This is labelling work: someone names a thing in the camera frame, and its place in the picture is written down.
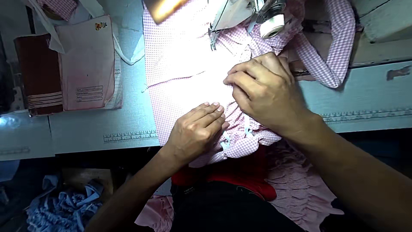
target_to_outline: ruler markings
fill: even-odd
[[[103,135],[103,142],[107,143],[119,143],[119,142],[131,142],[131,141],[143,141],[143,140],[156,140],[156,130],[143,130],[124,133],[112,133]]]
[[[360,110],[339,113],[321,114],[326,123],[342,123],[346,121],[412,116],[412,107],[402,107],[390,110]]]

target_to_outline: sticker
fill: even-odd
[[[100,30],[100,29],[102,29],[102,28],[105,28],[105,27],[107,27],[107,23],[99,23],[99,24],[96,24],[96,31],[98,31],[98,30]]]

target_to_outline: left hand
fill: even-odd
[[[229,127],[223,112],[224,108],[218,102],[202,103],[192,109],[176,121],[162,149],[168,156],[173,155],[181,166],[193,161]]]

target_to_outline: blue fabric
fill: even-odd
[[[47,175],[43,179],[44,193],[32,200],[27,210],[30,232],[83,232],[85,225],[102,205],[96,202],[103,186],[92,180],[85,186],[87,195],[63,191],[50,196],[57,188],[58,178]]]

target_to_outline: pink fabric pile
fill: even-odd
[[[320,232],[319,225],[329,214],[344,214],[331,206],[336,196],[306,157],[284,140],[273,144],[267,157],[266,181],[277,194],[270,203],[280,213],[309,232]]]
[[[169,232],[173,222],[173,199],[171,196],[153,195],[134,223],[148,226],[154,232]]]

